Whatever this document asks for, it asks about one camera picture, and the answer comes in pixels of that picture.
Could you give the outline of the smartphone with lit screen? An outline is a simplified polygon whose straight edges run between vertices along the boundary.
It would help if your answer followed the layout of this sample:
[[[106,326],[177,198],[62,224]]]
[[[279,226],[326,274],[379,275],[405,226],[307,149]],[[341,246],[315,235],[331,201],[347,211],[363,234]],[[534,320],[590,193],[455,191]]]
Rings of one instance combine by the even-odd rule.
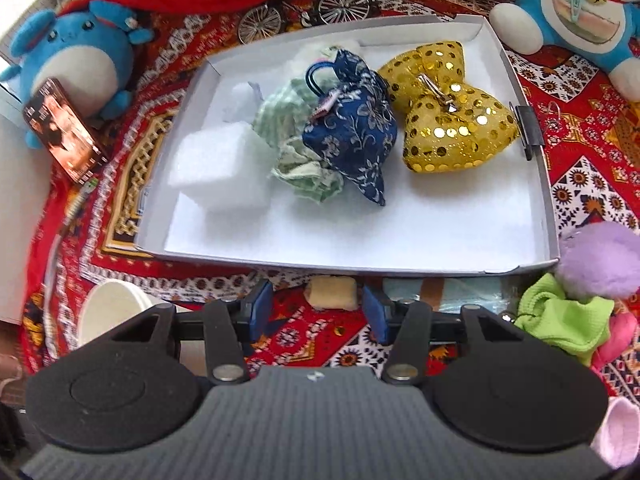
[[[107,163],[98,137],[80,118],[55,78],[48,78],[26,102],[23,117],[31,132],[76,184],[91,180]]]

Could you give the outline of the Doraemon plush toy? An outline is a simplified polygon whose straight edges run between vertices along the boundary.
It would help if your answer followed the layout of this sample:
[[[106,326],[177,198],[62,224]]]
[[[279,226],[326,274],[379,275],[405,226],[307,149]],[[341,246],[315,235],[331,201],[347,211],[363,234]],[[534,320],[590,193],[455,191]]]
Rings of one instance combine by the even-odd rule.
[[[608,74],[630,102],[639,99],[639,0],[514,0],[499,3],[489,21],[509,48],[532,55],[553,44],[571,50]]]

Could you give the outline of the navy floral pouch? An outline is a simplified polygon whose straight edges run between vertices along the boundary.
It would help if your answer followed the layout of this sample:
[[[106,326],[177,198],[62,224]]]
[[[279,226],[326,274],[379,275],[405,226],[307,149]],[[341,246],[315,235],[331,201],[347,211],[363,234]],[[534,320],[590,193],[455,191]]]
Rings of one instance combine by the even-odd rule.
[[[333,61],[312,64],[305,81],[318,104],[303,130],[303,144],[367,200],[383,207],[383,165],[398,133],[388,83],[345,49]]]

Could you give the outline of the black binder clip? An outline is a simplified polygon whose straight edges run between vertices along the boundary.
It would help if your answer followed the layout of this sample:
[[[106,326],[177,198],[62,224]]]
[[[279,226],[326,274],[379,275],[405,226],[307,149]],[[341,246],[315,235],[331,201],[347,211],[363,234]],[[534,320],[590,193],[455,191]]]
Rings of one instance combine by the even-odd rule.
[[[544,134],[535,110],[530,105],[509,103],[510,110],[518,124],[525,158],[530,162],[538,151],[544,148]]]

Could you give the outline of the white fluffy plush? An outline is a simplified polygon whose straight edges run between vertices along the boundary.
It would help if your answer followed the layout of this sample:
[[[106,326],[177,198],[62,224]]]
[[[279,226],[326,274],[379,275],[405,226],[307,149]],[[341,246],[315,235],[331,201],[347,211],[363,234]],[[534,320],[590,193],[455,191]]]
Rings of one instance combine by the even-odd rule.
[[[317,62],[333,62],[339,50],[347,50],[360,55],[362,45],[356,40],[343,41],[316,41],[304,44],[286,64],[286,76],[288,78],[303,79],[308,68]]]

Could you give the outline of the pale pink sock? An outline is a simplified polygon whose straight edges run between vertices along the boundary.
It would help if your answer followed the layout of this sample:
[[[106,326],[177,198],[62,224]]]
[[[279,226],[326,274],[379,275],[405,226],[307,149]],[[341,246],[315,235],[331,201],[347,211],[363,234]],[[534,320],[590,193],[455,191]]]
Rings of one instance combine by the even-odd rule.
[[[622,396],[608,399],[608,410],[590,448],[608,466],[630,465],[639,454],[640,414],[636,404]]]

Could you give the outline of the white foam block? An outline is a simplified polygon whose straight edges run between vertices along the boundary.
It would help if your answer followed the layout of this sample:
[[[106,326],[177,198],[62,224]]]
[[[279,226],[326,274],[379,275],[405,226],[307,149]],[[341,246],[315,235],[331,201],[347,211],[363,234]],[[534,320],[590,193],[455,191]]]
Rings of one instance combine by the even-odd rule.
[[[275,162],[276,151],[247,122],[232,122],[185,136],[168,185],[209,211],[264,208]]]

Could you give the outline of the pink soft flower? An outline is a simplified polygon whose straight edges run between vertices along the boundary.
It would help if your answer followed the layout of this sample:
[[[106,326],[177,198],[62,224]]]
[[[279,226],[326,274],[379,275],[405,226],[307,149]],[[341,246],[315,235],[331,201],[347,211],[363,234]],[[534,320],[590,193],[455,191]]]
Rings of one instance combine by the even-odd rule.
[[[600,373],[605,365],[619,358],[634,339],[637,327],[637,318],[631,312],[614,314],[608,322],[608,340],[593,353],[591,369]]]

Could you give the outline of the green checked scrunchie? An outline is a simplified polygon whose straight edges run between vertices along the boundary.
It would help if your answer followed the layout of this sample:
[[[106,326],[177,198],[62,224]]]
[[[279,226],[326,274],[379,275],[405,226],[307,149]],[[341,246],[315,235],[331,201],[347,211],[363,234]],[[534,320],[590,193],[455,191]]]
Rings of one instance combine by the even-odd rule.
[[[321,204],[343,191],[343,177],[322,162],[303,142],[303,132],[318,103],[303,78],[292,78],[265,98],[253,120],[253,130],[277,152],[273,177],[294,194]]]

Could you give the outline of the blue round plush toy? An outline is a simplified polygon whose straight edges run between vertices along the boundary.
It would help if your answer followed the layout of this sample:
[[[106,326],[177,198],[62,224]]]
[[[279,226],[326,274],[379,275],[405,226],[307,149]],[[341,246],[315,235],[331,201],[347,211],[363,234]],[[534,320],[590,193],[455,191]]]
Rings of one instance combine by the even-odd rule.
[[[10,55],[16,62],[2,70],[1,80],[15,79],[25,104],[47,79],[55,79],[80,117],[112,120],[132,102],[127,84],[134,48],[153,37],[134,10],[114,2],[92,0],[84,10],[66,14],[40,10],[14,34]]]

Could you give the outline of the gold sequin bow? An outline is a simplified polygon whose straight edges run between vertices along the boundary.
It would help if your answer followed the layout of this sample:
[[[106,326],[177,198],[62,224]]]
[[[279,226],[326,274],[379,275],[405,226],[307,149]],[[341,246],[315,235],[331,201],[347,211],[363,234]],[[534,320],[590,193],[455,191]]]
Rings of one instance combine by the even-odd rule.
[[[402,160],[417,174],[482,166],[520,132],[512,110],[465,81],[462,43],[421,44],[378,69],[390,105],[404,123]]]

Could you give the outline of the miniature bicycle model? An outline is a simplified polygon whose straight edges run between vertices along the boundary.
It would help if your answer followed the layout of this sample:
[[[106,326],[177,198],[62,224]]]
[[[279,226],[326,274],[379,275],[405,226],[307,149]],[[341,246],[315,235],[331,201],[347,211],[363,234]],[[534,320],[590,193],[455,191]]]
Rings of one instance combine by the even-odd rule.
[[[283,34],[290,26],[301,28],[342,24],[372,18],[376,0],[310,0],[304,8],[293,0],[268,0],[245,11],[236,36],[240,44],[269,39]]]

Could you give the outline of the purple fluffy plush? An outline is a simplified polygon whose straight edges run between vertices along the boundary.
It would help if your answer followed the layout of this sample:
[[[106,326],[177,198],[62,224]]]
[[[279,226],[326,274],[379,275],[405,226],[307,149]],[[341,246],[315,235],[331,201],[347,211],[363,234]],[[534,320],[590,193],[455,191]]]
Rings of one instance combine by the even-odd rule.
[[[628,299],[639,289],[639,235],[616,222],[596,222],[560,239],[556,280],[574,299]]]

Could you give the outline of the lime green cloth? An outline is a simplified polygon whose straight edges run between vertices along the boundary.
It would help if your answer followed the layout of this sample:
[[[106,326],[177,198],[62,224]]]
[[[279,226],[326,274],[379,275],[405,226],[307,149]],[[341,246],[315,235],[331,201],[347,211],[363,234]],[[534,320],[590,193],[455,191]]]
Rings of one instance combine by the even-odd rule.
[[[610,338],[613,311],[611,299],[568,299],[554,275],[546,273],[524,292],[514,324],[590,367],[593,353]]]

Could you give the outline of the white paper cup cat drawing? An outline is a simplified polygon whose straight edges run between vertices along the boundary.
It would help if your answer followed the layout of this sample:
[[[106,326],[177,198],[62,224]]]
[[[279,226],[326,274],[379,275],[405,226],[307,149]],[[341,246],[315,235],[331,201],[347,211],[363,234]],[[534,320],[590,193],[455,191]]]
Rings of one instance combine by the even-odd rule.
[[[79,311],[77,347],[81,348],[158,304],[165,304],[165,301],[128,282],[107,280],[94,286]]]

